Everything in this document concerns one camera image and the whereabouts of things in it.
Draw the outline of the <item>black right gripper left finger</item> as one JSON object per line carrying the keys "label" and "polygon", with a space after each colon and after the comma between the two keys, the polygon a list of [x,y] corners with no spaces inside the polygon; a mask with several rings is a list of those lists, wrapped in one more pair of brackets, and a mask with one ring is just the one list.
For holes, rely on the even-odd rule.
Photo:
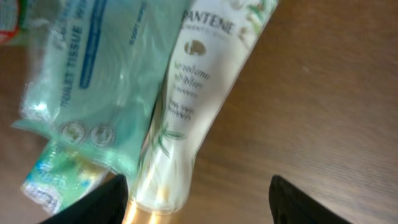
{"label": "black right gripper left finger", "polygon": [[40,224],[122,224],[128,197],[126,176],[118,174]]}

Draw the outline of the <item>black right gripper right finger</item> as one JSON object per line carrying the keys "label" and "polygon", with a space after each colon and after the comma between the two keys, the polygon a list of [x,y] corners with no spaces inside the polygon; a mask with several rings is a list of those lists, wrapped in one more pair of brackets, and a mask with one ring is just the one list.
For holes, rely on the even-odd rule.
{"label": "black right gripper right finger", "polygon": [[273,175],[269,205],[275,224],[350,224],[280,175]]}

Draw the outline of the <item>teal tissue pack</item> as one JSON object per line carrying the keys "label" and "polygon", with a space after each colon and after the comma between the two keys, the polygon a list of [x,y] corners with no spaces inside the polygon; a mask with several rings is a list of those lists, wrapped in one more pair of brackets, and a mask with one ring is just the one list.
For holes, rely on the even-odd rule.
{"label": "teal tissue pack", "polygon": [[25,196],[54,215],[90,193],[108,170],[57,141],[49,141],[21,185]]}

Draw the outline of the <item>mint green wipes pack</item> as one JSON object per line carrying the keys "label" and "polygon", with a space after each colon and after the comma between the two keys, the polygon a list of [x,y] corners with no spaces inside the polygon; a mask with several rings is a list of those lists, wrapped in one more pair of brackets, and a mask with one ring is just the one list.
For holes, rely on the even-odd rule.
{"label": "mint green wipes pack", "polygon": [[187,0],[37,1],[18,128],[137,174]]}

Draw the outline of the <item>cream tube gold cap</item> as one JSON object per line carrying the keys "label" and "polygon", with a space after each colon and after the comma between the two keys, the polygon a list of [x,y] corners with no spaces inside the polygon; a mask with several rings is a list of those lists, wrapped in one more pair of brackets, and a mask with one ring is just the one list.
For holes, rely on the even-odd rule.
{"label": "cream tube gold cap", "polygon": [[193,1],[184,12],[125,223],[141,211],[158,223],[184,206],[198,151],[277,5]]}

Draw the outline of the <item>brown lid sauce jar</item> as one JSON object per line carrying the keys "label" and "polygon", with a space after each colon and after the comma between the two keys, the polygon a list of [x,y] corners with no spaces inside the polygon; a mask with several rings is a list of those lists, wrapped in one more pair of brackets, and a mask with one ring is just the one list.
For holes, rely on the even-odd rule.
{"label": "brown lid sauce jar", "polygon": [[26,45],[36,0],[1,0],[1,45]]}

